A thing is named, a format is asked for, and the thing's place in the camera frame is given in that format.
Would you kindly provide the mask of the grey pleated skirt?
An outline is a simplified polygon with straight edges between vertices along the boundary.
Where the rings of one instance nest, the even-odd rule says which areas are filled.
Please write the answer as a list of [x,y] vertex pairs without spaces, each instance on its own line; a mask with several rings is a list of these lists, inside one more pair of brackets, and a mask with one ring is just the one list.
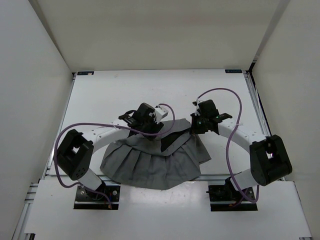
[[165,121],[163,135],[149,140],[140,134],[111,143],[100,170],[112,181],[139,188],[168,190],[201,174],[211,160],[198,135],[185,119]]

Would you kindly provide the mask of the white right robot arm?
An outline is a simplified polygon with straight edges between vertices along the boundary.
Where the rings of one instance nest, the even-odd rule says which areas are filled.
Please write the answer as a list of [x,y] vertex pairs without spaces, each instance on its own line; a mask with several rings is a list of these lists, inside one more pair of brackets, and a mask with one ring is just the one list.
[[249,130],[228,113],[220,114],[214,102],[194,101],[191,132],[196,135],[214,132],[236,143],[249,154],[250,168],[234,174],[226,181],[224,193],[230,200],[238,199],[243,190],[267,186],[292,173],[293,167],[282,138],[266,136]]

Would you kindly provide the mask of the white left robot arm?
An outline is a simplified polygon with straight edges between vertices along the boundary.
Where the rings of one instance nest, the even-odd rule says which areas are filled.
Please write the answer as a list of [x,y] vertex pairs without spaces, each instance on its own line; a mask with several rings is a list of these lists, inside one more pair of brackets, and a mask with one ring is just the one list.
[[142,103],[137,110],[130,110],[120,115],[109,124],[84,123],[93,126],[87,132],[79,132],[70,126],[61,143],[56,143],[54,150],[54,168],[60,184],[62,182],[59,170],[62,170],[77,185],[87,189],[87,194],[93,200],[100,200],[105,194],[105,184],[91,169],[92,155],[99,149],[128,138],[134,134],[153,139],[164,126],[161,122],[168,115],[168,110],[160,105],[155,107]]

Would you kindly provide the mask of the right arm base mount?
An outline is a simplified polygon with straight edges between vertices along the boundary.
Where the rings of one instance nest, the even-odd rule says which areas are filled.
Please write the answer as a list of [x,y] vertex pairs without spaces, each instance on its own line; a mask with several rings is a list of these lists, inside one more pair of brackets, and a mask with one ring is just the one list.
[[247,201],[238,191],[230,191],[225,185],[209,185],[211,212],[253,212],[257,211],[256,203]]

